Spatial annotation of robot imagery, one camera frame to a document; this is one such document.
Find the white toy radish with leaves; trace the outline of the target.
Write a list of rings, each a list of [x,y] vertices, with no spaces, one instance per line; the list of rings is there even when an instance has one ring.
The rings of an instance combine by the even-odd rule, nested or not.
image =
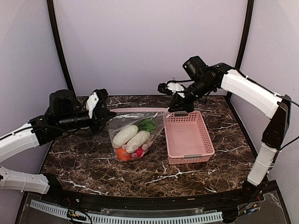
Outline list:
[[[127,142],[126,152],[135,152],[143,143],[145,143],[150,137],[150,132],[139,131],[132,139]]]

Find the clear zip top bag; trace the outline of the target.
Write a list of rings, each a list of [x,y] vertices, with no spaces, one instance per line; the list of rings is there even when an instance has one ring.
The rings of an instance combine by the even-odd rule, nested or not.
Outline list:
[[[116,116],[108,122],[108,133],[116,160],[141,159],[164,129],[167,108],[135,107],[113,109]]]

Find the pink perforated plastic basket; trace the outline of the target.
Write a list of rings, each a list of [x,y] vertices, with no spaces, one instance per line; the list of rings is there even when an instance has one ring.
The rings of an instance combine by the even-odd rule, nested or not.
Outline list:
[[[170,165],[207,162],[215,154],[200,111],[166,115],[164,130]]]

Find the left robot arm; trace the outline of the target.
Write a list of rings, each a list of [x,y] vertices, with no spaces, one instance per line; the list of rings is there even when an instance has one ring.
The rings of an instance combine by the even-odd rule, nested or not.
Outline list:
[[[99,134],[106,123],[116,116],[107,108],[108,92],[96,89],[80,103],[71,90],[58,90],[49,96],[49,107],[44,115],[0,139],[0,160],[5,161],[23,151],[43,146],[64,133],[78,137]],[[0,168],[1,190],[18,190],[48,195],[55,203],[63,203],[66,193],[51,174],[28,174]]]

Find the orange toy fruit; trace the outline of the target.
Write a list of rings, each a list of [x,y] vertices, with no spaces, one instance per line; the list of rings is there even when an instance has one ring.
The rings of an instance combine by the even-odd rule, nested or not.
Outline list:
[[[122,147],[115,150],[116,156],[120,161],[130,161],[131,154],[127,153]]]

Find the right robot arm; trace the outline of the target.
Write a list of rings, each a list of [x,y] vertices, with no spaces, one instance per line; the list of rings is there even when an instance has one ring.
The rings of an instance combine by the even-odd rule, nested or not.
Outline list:
[[[183,69],[190,78],[191,84],[188,87],[183,87],[183,81],[175,79],[168,81],[165,86],[166,92],[174,95],[169,106],[170,112],[192,112],[195,100],[212,91],[223,89],[247,101],[270,120],[263,132],[258,156],[247,176],[246,182],[249,184],[238,193],[238,198],[247,203],[256,196],[255,186],[261,184],[282,150],[290,124],[291,98],[263,87],[238,68],[225,63],[208,66],[199,56],[187,60]]]

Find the red toy fruit front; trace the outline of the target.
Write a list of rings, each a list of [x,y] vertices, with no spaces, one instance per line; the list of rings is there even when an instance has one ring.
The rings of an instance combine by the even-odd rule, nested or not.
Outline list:
[[[145,154],[145,151],[143,150],[142,146],[140,146],[135,152],[131,154],[132,158],[142,158]]]

